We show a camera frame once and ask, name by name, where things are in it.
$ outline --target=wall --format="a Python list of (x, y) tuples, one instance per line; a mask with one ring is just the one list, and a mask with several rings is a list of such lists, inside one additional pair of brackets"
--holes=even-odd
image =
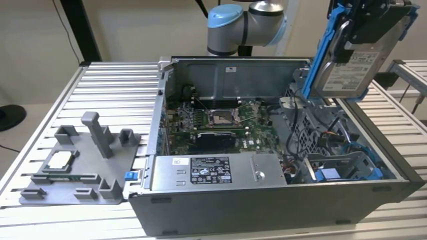
[[(161, 55), (205, 55), (207, 20), (192, 0), (82, 2), (105, 61), (156, 61)], [(208, 9), (216, 2), (204, 0)], [(415, 2), (424, 5), (420, 17), (388, 59), (427, 58), (427, 48), (420, 46), (427, 37), (423, 26), (427, 1)], [(300, 0), (285, 48), (288, 56), (315, 55), (325, 29), (328, 3), (329, 0)], [(52, 2), (0, 1), (0, 22), (0, 104), (52, 103), (77, 68)], [(72, 34), (70, 37), (78, 52)], [(253, 48), (255, 56), (273, 53), (275, 47)]]
[(0, 23), (0, 105), (52, 103), (77, 68), (52, 2), (0, 1)]

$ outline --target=metal rail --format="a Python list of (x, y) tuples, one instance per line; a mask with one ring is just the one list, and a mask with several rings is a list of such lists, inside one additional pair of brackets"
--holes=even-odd
[[(20, 189), (29, 183), (61, 124), (80, 126), (84, 111), (97, 111), (110, 131), (132, 128), (142, 134), (133, 169), (145, 162), (157, 63), (92, 63), (78, 69), (21, 154), (0, 182), (0, 236), (5, 239), (152, 239), (145, 236), (129, 203), (118, 205), (20, 206)], [(373, 82), (359, 104), (397, 151), (427, 181), (427, 128)], [(427, 186), (403, 202), (380, 206), (355, 225), (197, 236), (200, 240), (373, 240), (427, 238)]]

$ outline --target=label sticker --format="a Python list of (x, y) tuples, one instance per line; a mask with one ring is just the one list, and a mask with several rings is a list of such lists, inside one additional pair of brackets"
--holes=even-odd
[(379, 52), (355, 52), (347, 63), (337, 63), (323, 91), (356, 91), (379, 54)]
[(236, 71), (237, 71), (237, 67), (236, 66), (225, 67), (225, 73), (235, 73)]
[(187, 157), (173, 157), (172, 165), (188, 165), (189, 158)]
[(192, 157), (191, 158), (192, 184), (231, 184), (232, 169), (228, 157)]

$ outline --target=aluminum extrusion table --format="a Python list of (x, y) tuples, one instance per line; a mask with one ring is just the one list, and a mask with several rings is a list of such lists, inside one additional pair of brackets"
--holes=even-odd
[(387, 72), (397, 74), (419, 93), (427, 96), (427, 60), (395, 60)]
[[(110, 132), (141, 134), (132, 168), (145, 163), (146, 139), (157, 93), (157, 63), (110, 62), (80, 67), (0, 181), (1, 239), (153, 239), (145, 236), (129, 203), (118, 205), (21, 206), (29, 183), (56, 143), (60, 125), (76, 125), (85, 111), (97, 111)], [(427, 128), (373, 82), (360, 108), (427, 181)], [(191, 240), (373, 240), (427, 239), (427, 187), (403, 202), (379, 207), (355, 225), (196, 236)]]

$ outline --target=side panel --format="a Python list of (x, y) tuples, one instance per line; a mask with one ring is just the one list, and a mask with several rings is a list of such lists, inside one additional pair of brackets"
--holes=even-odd
[(383, 135), (379, 128), (375, 126), (372, 120), (368, 118), (359, 105), (355, 102), (345, 100), (341, 101), (340, 104), (343, 108), (348, 109), (351, 115), (355, 117), (356, 122), (361, 125), (363, 130), (367, 132), (368, 137), (372, 139), (375, 145), (385, 155), (400, 176), (409, 181), (407, 188), (400, 193), (400, 195), (396, 196), (396, 198), (400, 199), (396, 201), (401, 201), (425, 184), (425, 182), (412, 169), (407, 160), (397, 152), (396, 148)]
[(407, 183), (364, 183), (145, 194), (129, 198), (148, 236), (255, 232), (355, 224)]
[(308, 59), (293, 58), (200, 58), (173, 59), (176, 93), (195, 85), (203, 99), (279, 97), (293, 82), (293, 70)]

